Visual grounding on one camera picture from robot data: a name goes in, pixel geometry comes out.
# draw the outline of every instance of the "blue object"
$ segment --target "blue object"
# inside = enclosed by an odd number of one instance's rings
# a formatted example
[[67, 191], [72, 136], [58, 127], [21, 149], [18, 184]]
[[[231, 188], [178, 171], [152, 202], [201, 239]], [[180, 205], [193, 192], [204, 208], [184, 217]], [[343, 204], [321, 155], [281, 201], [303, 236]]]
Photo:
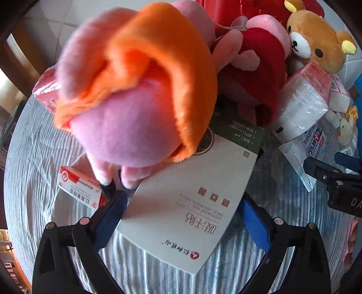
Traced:
[[122, 192], [118, 199], [113, 203], [107, 214], [97, 226], [94, 232], [93, 247], [98, 252], [105, 248], [111, 239], [115, 229], [121, 220], [124, 211], [127, 208], [127, 194]]
[[237, 212], [241, 216], [256, 246], [263, 249], [265, 253], [268, 253], [271, 247], [269, 230], [251, 204], [243, 198], [237, 208]]
[[358, 129], [358, 151], [360, 156], [362, 155], [362, 74], [358, 77], [358, 79], [354, 83], [355, 87], [357, 88], [358, 92], [360, 93], [359, 98], [354, 103], [357, 106], [359, 119], [357, 120], [357, 129]]
[[341, 152], [337, 152], [334, 156], [334, 161], [337, 164], [348, 168], [354, 172], [362, 171], [362, 160], [358, 158], [354, 158]]

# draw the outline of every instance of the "icon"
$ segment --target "icon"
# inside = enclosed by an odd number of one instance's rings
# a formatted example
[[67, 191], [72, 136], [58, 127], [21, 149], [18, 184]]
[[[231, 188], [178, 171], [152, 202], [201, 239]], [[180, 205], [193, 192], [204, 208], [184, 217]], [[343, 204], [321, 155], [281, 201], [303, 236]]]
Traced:
[[64, 182], [66, 182], [69, 179], [69, 175], [67, 171], [62, 172], [62, 179]]
[[230, 203], [230, 200], [224, 198], [223, 202], [221, 202], [221, 205], [225, 206], [225, 207], [228, 207], [229, 203]]
[[192, 259], [197, 259], [197, 258], [199, 258], [199, 256], [200, 256], [200, 254], [198, 252], [193, 251], [193, 252], [190, 253], [190, 257]]
[[205, 196], [206, 192], [207, 192], [207, 190], [205, 188], [200, 187], [199, 192], [197, 192], [197, 194], [199, 194], [201, 196]]
[[216, 202], [218, 200], [218, 198], [219, 198], [219, 196], [214, 194], [214, 193], [212, 193], [211, 196], [210, 196], [210, 200], [214, 201], [214, 202]]

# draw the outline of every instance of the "pink package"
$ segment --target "pink package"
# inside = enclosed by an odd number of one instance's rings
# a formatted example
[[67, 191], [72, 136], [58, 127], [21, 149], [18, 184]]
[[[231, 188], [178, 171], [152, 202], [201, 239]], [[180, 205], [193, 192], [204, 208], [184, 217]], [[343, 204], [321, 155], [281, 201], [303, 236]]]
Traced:
[[[348, 239], [351, 238], [352, 233], [353, 233], [353, 230], [354, 230], [354, 228], [356, 227], [356, 225], [358, 225], [358, 220], [354, 219], [354, 220], [352, 221], [351, 228], [350, 228], [350, 230], [349, 230]], [[347, 245], [346, 245], [346, 251], [345, 251], [345, 253], [343, 254], [342, 261], [345, 261], [346, 256], [347, 256], [347, 254], [349, 253], [349, 251], [350, 251], [350, 249], [349, 249], [349, 246], [348, 246], [348, 243], [347, 243]]]
[[277, 118], [269, 129], [287, 143], [309, 130], [327, 111], [332, 78], [311, 62], [287, 80], [279, 95]]
[[59, 89], [62, 85], [55, 78], [56, 65], [48, 68], [39, 78], [33, 89], [33, 95], [47, 110], [55, 112]]
[[332, 78], [317, 63], [310, 62], [299, 72], [292, 75], [290, 79], [296, 75], [304, 77], [329, 105], [332, 92]]

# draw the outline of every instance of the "plush toy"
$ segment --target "plush toy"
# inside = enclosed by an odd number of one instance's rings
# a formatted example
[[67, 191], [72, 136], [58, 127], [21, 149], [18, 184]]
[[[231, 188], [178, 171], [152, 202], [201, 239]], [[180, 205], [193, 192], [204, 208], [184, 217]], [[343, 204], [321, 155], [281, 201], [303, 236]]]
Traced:
[[[201, 4], [211, 19], [222, 26], [231, 26], [234, 19], [246, 16], [268, 14], [276, 18], [286, 28], [290, 12], [285, 9], [284, 0], [196, 0]], [[324, 10], [316, 0], [303, 0], [307, 10], [324, 17]], [[227, 31], [216, 27], [216, 36], [220, 37]]]
[[358, 119], [357, 107], [349, 107], [346, 118], [341, 118], [340, 129], [338, 130], [338, 142], [343, 146], [350, 146], [353, 139], [354, 129]]
[[230, 30], [213, 57], [215, 39], [214, 23], [193, 1], [112, 9], [71, 36], [57, 69], [54, 123], [83, 145], [104, 191], [114, 190], [120, 166], [131, 189], [158, 163], [196, 151], [216, 102], [217, 71], [238, 54], [243, 35]]
[[315, 61], [327, 73], [335, 74], [342, 69], [346, 54], [356, 54], [352, 36], [345, 30], [335, 32], [324, 19], [307, 11], [302, 0], [287, 0], [285, 7], [292, 12], [287, 23], [294, 53], [291, 73]]
[[255, 16], [246, 27], [239, 55], [250, 55], [250, 66], [238, 67], [234, 60], [224, 67], [218, 76], [219, 93], [238, 103], [244, 119], [265, 126], [275, 118], [279, 92], [286, 79], [290, 40], [284, 27], [270, 15]]

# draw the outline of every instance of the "green label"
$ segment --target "green label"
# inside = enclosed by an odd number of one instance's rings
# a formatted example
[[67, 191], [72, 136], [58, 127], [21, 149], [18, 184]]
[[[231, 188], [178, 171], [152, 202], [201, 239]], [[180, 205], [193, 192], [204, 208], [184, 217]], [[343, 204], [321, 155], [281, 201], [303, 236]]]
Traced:
[[258, 154], [263, 139], [264, 129], [241, 117], [215, 108], [210, 122], [210, 129], [220, 137]]

